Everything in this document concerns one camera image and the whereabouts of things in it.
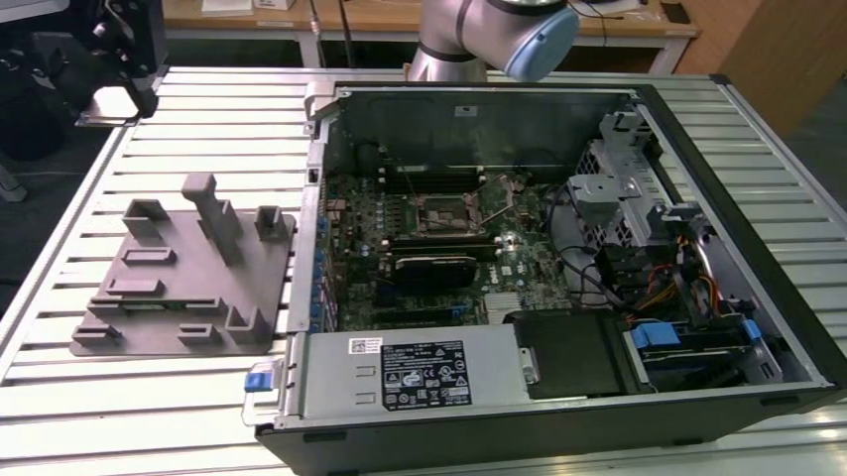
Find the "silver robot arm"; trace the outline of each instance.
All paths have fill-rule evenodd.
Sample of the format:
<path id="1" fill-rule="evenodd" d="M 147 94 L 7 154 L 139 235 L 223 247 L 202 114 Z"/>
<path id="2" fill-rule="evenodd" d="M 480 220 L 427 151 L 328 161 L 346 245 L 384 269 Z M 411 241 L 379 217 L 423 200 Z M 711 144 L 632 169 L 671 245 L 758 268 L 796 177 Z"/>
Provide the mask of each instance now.
<path id="1" fill-rule="evenodd" d="M 491 64 L 538 81 L 566 57 L 579 26 L 562 0 L 426 0 L 410 80 L 484 81 Z"/>

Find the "desk leg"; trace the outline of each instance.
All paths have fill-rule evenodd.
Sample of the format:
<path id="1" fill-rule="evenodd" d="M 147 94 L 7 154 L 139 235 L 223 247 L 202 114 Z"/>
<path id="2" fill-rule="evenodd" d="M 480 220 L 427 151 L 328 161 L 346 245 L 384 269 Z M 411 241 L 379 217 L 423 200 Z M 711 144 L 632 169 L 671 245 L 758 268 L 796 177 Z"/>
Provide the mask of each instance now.
<path id="1" fill-rule="evenodd" d="M 650 74 L 672 74 L 676 69 L 679 59 L 683 58 L 690 38 L 668 38 L 664 48 L 656 55 L 656 59 L 650 67 Z"/>
<path id="2" fill-rule="evenodd" d="M 320 67 L 320 53 L 318 52 L 318 38 L 311 32 L 296 32 L 296 42 L 300 45 L 303 67 Z"/>

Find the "paper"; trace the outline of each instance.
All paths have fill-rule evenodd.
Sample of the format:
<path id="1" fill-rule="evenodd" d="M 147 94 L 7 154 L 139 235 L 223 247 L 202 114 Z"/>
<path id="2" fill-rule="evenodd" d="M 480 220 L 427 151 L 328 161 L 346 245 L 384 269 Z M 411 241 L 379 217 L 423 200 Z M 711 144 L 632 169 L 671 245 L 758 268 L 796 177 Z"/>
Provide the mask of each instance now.
<path id="1" fill-rule="evenodd" d="M 203 0 L 204 17 L 243 17 L 254 14 L 254 0 Z"/>
<path id="2" fill-rule="evenodd" d="M 587 5 L 582 0 L 571 0 L 571 8 L 587 17 L 599 17 L 599 15 L 614 17 L 615 13 L 638 10 L 642 6 L 638 0 L 616 0 L 614 2 L 592 3 L 591 5 Z"/>

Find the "barcode label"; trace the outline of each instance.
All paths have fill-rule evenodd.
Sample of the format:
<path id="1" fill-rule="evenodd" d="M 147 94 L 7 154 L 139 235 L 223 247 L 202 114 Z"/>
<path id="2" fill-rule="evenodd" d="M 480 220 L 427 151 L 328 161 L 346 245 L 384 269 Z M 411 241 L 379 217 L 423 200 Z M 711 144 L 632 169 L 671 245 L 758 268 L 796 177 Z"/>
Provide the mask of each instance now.
<path id="1" fill-rule="evenodd" d="M 350 353 L 355 354 L 379 354 L 383 347 L 383 337 L 366 337 L 350 339 Z"/>

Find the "white sticker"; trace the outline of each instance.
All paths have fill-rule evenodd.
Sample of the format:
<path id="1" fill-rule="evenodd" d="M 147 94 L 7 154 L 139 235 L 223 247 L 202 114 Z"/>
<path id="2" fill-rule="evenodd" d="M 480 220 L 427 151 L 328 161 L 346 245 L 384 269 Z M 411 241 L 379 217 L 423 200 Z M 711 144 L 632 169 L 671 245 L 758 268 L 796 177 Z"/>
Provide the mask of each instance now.
<path id="1" fill-rule="evenodd" d="M 255 22 L 258 27 L 294 28 L 294 22 Z"/>
<path id="2" fill-rule="evenodd" d="M 455 106 L 455 117 L 476 117 L 476 106 Z"/>
<path id="3" fill-rule="evenodd" d="M 354 354 L 379 354 L 383 347 L 383 337 L 366 337 L 350 339 L 350 353 Z"/>

